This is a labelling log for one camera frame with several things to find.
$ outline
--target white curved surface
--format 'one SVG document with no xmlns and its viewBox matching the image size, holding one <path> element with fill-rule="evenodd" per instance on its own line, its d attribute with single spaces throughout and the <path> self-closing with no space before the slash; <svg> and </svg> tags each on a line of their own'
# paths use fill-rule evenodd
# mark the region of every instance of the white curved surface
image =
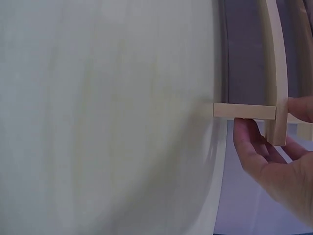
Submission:
<svg viewBox="0 0 313 235">
<path fill-rule="evenodd" d="M 226 123 L 194 114 L 220 90 L 212 2 L 0 2 L 2 235 L 213 233 Z"/>
</svg>

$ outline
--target curved wooden frame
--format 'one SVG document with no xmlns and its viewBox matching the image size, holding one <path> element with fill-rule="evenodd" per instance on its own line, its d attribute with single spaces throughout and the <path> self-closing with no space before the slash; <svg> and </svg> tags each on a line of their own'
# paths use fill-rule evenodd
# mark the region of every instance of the curved wooden frame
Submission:
<svg viewBox="0 0 313 235">
<path fill-rule="evenodd" d="M 278 146 L 286 144 L 288 76 L 285 44 L 277 3 L 258 0 L 266 63 L 267 102 L 276 106 L 276 120 L 266 121 L 266 138 Z"/>
</svg>

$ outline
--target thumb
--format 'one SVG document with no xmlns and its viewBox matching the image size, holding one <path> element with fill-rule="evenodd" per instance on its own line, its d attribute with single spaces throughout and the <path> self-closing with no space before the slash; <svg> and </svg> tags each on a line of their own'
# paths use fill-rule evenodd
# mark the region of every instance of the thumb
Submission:
<svg viewBox="0 0 313 235">
<path fill-rule="evenodd" d="M 288 111 L 296 118 L 313 122 L 313 96 L 288 99 Z"/>
</svg>

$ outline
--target hand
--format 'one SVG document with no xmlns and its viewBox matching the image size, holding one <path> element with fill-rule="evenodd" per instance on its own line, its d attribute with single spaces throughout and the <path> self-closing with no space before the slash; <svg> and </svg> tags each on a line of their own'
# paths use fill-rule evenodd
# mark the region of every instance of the hand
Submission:
<svg viewBox="0 0 313 235">
<path fill-rule="evenodd" d="M 288 110 L 312 123 L 313 96 L 290 98 Z M 313 227 L 313 152 L 287 137 L 282 148 L 292 160 L 288 164 L 250 119 L 235 119 L 233 138 L 243 169 L 274 200 Z"/>
</svg>

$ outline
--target wooden frame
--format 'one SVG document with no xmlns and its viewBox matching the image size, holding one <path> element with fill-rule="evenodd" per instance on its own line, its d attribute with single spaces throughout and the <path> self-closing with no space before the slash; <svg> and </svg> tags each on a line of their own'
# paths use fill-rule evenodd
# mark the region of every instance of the wooden frame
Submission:
<svg viewBox="0 0 313 235">
<path fill-rule="evenodd" d="M 263 119 L 268 142 L 284 146 L 287 136 L 288 77 L 283 31 L 276 1 L 258 0 L 258 6 L 263 33 L 268 106 L 214 104 L 213 114 L 215 117 Z"/>
<path fill-rule="evenodd" d="M 309 17 L 302 0 L 288 0 L 287 4 L 295 35 L 300 95 L 313 95 L 313 37 Z M 297 135 L 313 141 L 313 124 L 299 124 Z"/>
<path fill-rule="evenodd" d="M 286 144 L 288 76 L 285 44 L 277 3 L 258 0 L 263 31 L 267 77 L 267 103 L 276 106 L 276 119 L 266 121 L 266 138 L 278 146 Z"/>
</svg>

